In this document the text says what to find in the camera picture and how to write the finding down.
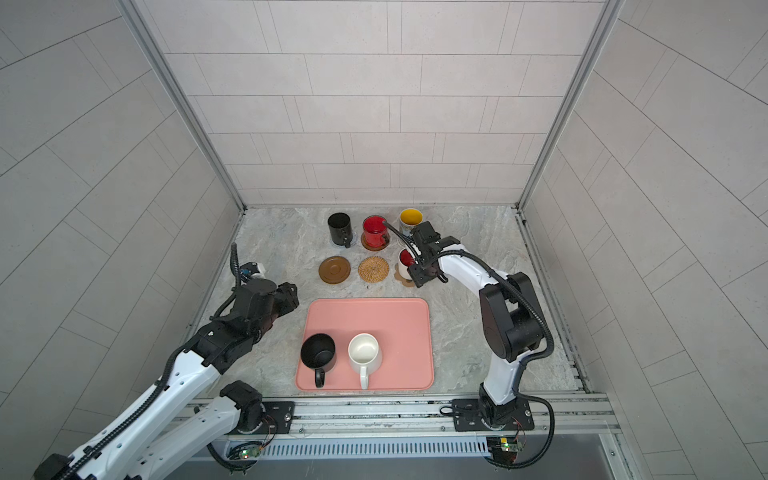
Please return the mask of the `black mug red inside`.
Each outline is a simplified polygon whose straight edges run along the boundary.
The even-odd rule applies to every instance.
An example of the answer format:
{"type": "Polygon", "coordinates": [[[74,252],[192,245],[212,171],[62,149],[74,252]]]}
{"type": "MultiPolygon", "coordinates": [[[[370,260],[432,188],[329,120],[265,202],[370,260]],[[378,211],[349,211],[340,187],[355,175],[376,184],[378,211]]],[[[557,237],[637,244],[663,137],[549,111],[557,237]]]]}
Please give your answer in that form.
{"type": "Polygon", "coordinates": [[[385,225],[386,219],[379,215],[367,217],[363,223],[362,238],[365,237],[369,245],[381,245],[384,241],[390,242],[388,228],[385,225]]]}

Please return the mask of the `right circuit board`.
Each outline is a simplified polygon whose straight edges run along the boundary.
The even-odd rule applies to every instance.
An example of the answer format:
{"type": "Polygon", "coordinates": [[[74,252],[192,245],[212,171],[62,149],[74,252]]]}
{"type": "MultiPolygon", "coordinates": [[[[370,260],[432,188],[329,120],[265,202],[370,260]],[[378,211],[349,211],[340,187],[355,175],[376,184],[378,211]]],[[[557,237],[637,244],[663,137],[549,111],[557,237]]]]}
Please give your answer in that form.
{"type": "Polygon", "coordinates": [[[516,457],[524,447],[517,437],[489,436],[486,441],[492,456],[516,457]]]}

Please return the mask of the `circuit board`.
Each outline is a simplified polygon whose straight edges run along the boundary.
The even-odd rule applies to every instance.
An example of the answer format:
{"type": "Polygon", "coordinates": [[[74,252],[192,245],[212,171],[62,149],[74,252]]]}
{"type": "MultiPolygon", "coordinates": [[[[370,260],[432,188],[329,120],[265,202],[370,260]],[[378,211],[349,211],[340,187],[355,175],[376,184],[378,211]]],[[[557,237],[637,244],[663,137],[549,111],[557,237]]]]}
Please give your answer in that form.
{"type": "Polygon", "coordinates": [[[255,461],[264,451],[266,444],[262,441],[249,441],[235,445],[227,453],[231,461],[255,461]]]}
{"type": "Polygon", "coordinates": [[[489,436],[486,441],[492,456],[516,457],[524,447],[517,437],[489,436]]]}

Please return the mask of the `dark wooden round coaster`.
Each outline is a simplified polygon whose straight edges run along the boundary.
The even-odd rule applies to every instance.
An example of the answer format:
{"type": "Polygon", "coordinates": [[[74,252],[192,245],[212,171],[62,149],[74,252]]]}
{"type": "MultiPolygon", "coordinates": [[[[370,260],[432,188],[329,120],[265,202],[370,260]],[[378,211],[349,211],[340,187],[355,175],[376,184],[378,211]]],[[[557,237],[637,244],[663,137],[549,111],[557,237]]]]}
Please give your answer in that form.
{"type": "Polygon", "coordinates": [[[331,285],[342,283],[349,277],[350,273],[350,262],[342,256],[328,257],[318,267],[320,279],[331,285]]]}

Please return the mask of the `black mug front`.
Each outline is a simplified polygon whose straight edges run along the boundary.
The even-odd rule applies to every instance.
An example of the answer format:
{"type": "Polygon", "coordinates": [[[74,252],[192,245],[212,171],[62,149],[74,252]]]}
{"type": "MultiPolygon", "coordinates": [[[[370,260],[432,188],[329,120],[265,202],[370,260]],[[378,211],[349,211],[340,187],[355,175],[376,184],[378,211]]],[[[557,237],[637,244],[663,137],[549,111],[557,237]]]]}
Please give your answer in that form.
{"type": "Polygon", "coordinates": [[[325,333],[310,336],[302,344],[300,359],[305,367],[313,371],[315,387],[323,388],[328,373],[336,364],[335,341],[325,333]]]}

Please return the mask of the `woven rattan round coaster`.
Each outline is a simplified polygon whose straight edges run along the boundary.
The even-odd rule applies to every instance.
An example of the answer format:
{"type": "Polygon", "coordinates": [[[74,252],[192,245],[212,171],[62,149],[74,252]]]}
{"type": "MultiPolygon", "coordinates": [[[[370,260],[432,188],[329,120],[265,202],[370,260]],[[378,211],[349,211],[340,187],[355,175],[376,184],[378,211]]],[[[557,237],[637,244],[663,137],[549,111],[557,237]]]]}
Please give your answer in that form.
{"type": "Polygon", "coordinates": [[[389,263],[380,256],[370,256],[358,266],[358,274],[366,283],[379,283],[389,275],[389,263]]]}

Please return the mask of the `pink tray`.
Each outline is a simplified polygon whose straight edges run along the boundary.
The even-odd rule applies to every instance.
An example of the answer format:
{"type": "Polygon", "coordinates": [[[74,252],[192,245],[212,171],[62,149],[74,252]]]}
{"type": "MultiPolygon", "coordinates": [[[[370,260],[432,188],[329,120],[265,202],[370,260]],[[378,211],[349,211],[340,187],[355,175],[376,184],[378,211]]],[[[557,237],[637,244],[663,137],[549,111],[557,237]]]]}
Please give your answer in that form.
{"type": "Polygon", "coordinates": [[[304,337],[327,334],[335,342],[336,365],[325,385],[315,385],[314,372],[297,363],[295,384],[303,392],[360,392],[360,375],[349,360],[348,346],[358,334],[370,334],[383,355],[369,377],[371,392],[418,391],[434,382],[429,307],[420,298],[321,299],[308,310],[304,337]]]}

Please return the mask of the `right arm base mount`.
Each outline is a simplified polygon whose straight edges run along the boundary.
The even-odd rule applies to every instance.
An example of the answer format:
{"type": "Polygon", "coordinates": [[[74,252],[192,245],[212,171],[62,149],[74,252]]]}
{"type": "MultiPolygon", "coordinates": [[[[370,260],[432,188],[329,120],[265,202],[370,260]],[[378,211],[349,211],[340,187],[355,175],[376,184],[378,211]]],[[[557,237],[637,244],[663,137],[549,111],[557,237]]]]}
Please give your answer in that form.
{"type": "Polygon", "coordinates": [[[439,409],[453,421],[457,432],[531,431],[535,428],[527,400],[515,397],[496,405],[483,387],[479,396],[453,399],[439,409]]]}

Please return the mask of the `cork paw print coaster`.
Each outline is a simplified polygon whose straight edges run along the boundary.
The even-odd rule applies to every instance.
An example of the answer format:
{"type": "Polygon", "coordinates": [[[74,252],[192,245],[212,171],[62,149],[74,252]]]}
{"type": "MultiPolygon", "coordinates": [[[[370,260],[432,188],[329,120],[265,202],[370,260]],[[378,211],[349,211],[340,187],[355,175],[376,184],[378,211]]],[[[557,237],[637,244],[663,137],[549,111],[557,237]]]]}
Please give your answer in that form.
{"type": "Polygon", "coordinates": [[[414,281],[410,278],[407,268],[402,264],[397,264],[394,273],[395,279],[407,288],[413,288],[415,286],[414,281]]]}

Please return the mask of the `white mug red inside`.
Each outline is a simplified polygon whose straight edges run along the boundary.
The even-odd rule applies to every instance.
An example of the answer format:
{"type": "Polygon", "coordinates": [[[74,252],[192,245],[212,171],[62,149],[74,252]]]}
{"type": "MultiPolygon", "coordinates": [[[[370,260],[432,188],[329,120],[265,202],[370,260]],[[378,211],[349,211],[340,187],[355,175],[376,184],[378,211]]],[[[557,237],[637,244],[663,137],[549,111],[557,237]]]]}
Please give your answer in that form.
{"type": "Polygon", "coordinates": [[[397,271],[399,275],[406,281],[412,282],[412,278],[409,274],[408,268],[414,264],[414,258],[408,249],[403,249],[398,255],[397,271]]]}

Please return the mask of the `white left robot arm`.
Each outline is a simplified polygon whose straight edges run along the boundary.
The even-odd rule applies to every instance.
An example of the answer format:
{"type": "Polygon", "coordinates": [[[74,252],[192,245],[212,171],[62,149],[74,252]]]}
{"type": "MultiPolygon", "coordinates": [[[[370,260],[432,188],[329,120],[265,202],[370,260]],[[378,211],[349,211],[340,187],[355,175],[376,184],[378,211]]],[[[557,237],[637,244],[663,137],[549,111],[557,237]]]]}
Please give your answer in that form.
{"type": "Polygon", "coordinates": [[[202,447],[232,431],[277,429],[261,394],[243,381],[224,387],[204,409],[169,433],[164,428],[200,392],[263,339],[276,319],[299,306],[292,283],[254,278],[234,288],[209,323],[169,356],[161,376],[104,430],[69,455],[52,454],[36,479],[163,478],[202,447]]]}

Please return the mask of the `metal corner profile right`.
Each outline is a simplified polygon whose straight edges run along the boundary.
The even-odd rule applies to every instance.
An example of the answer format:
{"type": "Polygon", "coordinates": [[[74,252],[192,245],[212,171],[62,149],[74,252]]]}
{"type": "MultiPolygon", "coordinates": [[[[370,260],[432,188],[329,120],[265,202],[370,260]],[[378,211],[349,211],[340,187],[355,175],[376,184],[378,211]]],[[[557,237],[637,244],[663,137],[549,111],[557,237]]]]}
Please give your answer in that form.
{"type": "Polygon", "coordinates": [[[552,156],[560,136],[567,126],[568,119],[576,106],[590,73],[594,69],[600,52],[617,20],[622,5],[623,1],[621,0],[606,1],[597,18],[593,32],[589,37],[583,55],[577,64],[573,78],[568,85],[561,106],[557,111],[557,115],[545,138],[540,154],[537,157],[537,161],[534,164],[531,176],[525,185],[519,202],[516,204],[516,209],[519,212],[523,212],[532,199],[534,190],[544,173],[547,162],[552,156]]]}

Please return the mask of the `blue mug yellow inside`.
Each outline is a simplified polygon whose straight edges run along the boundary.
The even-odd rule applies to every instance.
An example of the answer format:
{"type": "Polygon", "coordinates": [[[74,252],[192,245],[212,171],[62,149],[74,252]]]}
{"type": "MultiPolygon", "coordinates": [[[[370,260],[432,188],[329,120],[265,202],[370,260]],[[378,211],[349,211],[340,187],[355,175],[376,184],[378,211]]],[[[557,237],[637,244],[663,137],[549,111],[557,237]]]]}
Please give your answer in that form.
{"type": "Polygon", "coordinates": [[[406,236],[412,235],[412,230],[424,220],[423,213],[416,208],[407,208],[398,217],[399,231],[406,236]]]}

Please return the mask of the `left circuit board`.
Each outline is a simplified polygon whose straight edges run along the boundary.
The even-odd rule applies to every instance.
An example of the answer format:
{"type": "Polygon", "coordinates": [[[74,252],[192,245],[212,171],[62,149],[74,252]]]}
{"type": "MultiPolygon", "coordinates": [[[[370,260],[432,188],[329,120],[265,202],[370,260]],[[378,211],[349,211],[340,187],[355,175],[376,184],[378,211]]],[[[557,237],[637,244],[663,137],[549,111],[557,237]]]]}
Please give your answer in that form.
{"type": "Polygon", "coordinates": [[[249,441],[235,445],[227,453],[231,461],[255,461],[264,451],[266,444],[262,441],[249,441]]]}

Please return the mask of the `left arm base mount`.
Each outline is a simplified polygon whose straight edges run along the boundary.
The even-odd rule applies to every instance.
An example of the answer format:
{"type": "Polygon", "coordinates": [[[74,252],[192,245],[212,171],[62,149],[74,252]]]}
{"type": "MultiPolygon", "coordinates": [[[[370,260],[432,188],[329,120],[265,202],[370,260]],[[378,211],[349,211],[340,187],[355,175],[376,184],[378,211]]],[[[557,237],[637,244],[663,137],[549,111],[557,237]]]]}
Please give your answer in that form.
{"type": "Polygon", "coordinates": [[[241,380],[223,387],[219,396],[232,400],[237,411],[237,423],[230,434],[290,432],[296,407],[293,401],[265,401],[259,391],[241,380]]]}

